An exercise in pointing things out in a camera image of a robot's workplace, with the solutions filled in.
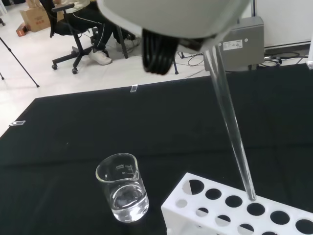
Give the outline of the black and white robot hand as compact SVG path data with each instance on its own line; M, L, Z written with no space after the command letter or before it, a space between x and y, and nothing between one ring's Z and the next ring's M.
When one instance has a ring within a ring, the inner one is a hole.
M141 37L142 64L165 75L177 51L211 49L225 37L249 5L247 0L99 0L112 23Z

